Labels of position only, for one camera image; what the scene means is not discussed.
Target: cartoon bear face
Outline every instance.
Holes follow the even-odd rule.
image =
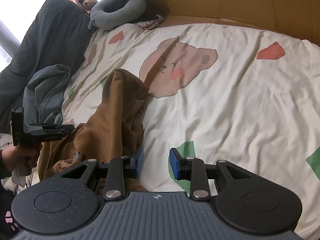
[[[215,49],[197,49],[179,42],[177,36],[162,41],[145,59],[139,78],[150,87],[150,96],[170,97],[186,87],[200,71],[210,68],[217,59]]]

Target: silver screw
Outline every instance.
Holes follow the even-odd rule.
[[[121,196],[121,192],[119,190],[112,189],[106,192],[106,197],[109,197],[109,198],[116,198],[120,196]]]
[[[207,196],[209,196],[209,193],[205,190],[196,190],[193,192],[193,196],[196,197],[196,198],[205,198]]]

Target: pink cheek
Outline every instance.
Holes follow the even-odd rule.
[[[178,67],[170,73],[170,79],[175,81],[178,78],[182,78],[184,74],[185,74],[185,70],[181,67]]]

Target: gray neck pillow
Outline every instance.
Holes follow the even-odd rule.
[[[145,0],[129,0],[121,9],[114,12],[105,12],[104,8],[112,5],[116,0],[102,0],[90,12],[88,28],[96,26],[102,30],[111,31],[114,28],[134,21],[146,10]]]

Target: brown shape print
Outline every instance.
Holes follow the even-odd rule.
[[[150,87],[154,98],[174,96],[185,88],[200,71],[218,59],[215,49],[195,48],[179,42],[179,36],[162,41],[143,62],[139,78]]]
[[[280,59],[285,55],[285,51],[278,42],[272,43],[269,47],[262,49],[257,54],[257,59]]]
[[[117,43],[118,41],[121,41],[123,39],[123,31],[120,31],[117,33],[115,36],[113,36],[108,44],[114,44]]]
[[[92,45],[91,51],[90,51],[90,54],[89,54],[89,58],[88,58],[88,63],[81,68],[81,71],[85,70],[87,68],[87,66],[89,66],[92,63],[94,57],[97,54],[97,46],[98,46],[97,43]]]

